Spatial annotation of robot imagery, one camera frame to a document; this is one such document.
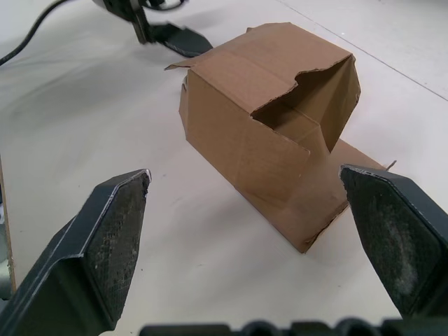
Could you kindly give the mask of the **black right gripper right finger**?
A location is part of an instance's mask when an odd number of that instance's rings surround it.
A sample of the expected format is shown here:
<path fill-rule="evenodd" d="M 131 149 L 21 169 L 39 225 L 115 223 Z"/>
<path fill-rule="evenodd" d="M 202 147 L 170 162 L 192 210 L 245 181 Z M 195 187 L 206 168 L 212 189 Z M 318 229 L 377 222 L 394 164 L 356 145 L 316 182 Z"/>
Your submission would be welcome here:
<path fill-rule="evenodd" d="M 401 316 L 447 315 L 447 213 L 412 179 L 343 164 L 363 250 Z"/>

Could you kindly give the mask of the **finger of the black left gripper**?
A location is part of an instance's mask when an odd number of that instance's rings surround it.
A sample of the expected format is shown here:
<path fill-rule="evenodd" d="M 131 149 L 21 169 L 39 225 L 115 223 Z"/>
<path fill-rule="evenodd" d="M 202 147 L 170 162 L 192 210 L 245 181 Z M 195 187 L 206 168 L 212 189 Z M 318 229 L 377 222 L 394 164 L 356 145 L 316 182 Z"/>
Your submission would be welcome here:
<path fill-rule="evenodd" d="M 186 58 L 197 57 L 213 48 L 203 35 L 190 29 L 178 30 L 168 37 L 163 45 Z"/>
<path fill-rule="evenodd" d="M 148 24 L 146 39 L 149 43 L 164 43 L 181 31 L 181 28 L 172 23 Z"/>

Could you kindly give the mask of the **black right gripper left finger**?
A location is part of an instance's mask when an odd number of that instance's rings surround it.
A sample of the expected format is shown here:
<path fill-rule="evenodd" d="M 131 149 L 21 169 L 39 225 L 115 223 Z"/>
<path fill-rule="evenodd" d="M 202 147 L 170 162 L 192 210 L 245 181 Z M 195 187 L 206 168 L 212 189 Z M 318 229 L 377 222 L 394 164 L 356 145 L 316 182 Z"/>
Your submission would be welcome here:
<path fill-rule="evenodd" d="M 2 335 L 100 335 L 116 328 L 137 266 L 150 183 L 150 171 L 140 169 L 93 189 L 2 311 Z"/>

